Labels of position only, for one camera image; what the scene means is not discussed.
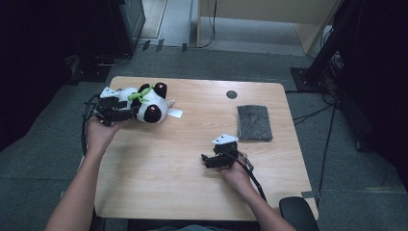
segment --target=panda toy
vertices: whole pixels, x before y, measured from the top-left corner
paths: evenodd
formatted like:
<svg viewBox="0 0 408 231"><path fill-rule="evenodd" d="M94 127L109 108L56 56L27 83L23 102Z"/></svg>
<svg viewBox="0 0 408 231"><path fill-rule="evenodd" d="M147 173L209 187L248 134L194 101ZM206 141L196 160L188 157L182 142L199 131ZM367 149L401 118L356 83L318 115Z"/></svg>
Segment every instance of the panda toy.
<svg viewBox="0 0 408 231"><path fill-rule="evenodd" d="M129 99L133 99L131 108L139 108L134 110L134 117L141 122L162 122L168 109L166 94L167 85L164 83L157 83L155 86L142 85L138 93L129 96Z"/></svg>

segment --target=gray carpet floor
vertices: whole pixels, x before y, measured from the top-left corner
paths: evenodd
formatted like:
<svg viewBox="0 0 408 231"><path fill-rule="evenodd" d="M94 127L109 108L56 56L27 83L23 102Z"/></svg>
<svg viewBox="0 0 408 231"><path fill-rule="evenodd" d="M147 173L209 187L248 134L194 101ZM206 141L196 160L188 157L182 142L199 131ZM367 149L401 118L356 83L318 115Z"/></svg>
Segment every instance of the gray carpet floor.
<svg viewBox="0 0 408 231"><path fill-rule="evenodd" d="M82 158L84 102L115 76L272 82L295 90L290 67L312 62L297 56L138 48L128 62L112 68L106 83L63 86L29 133L0 153L0 230L44 228ZM319 93L287 97L293 117L326 106ZM316 196L331 114L332 109L325 110L295 126ZM395 168L376 153L356 151L355 142L344 112L336 109L322 175L320 230L407 230L408 196ZM106 230L126 230L126 220L108 219Z"/></svg>

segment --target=gray sponge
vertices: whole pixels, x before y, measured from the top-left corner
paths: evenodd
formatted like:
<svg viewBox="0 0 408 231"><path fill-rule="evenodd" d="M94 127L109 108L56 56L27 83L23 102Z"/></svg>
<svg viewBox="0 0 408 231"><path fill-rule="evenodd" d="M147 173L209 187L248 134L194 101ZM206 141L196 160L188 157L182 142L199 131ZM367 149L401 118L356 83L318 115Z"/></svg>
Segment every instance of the gray sponge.
<svg viewBox="0 0 408 231"><path fill-rule="evenodd" d="M247 141L271 141L268 109L260 105L238 106L238 138Z"/></svg>

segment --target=forearm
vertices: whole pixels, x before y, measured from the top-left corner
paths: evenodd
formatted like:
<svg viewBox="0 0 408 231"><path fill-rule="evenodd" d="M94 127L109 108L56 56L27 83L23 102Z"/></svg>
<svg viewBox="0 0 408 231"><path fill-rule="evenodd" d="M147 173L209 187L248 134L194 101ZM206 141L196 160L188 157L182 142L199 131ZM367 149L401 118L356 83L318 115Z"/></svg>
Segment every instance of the forearm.
<svg viewBox="0 0 408 231"><path fill-rule="evenodd" d="M249 205L262 230L294 230L276 211L274 211L252 186L239 189L239 194Z"/></svg>
<svg viewBox="0 0 408 231"><path fill-rule="evenodd" d="M102 155L88 153L45 230L89 230Z"/></svg>

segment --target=person's arm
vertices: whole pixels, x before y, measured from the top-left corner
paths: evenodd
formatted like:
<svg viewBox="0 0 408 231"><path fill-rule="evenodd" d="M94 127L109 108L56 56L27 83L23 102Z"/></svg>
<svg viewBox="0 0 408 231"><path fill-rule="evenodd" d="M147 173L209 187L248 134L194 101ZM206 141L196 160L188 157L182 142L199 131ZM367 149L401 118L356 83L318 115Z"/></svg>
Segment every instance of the person's arm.
<svg viewBox="0 0 408 231"><path fill-rule="evenodd" d="M227 183L236 190L249 205L262 230L294 230L276 211L274 211L252 186L248 174L238 163L230 169L219 168L218 171Z"/></svg>
<svg viewBox="0 0 408 231"><path fill-rule="evenodd" d="M45 230L89 230L99 167L106 148L125 121L106 127L93 117L88 124L88 152Z"/></svg>

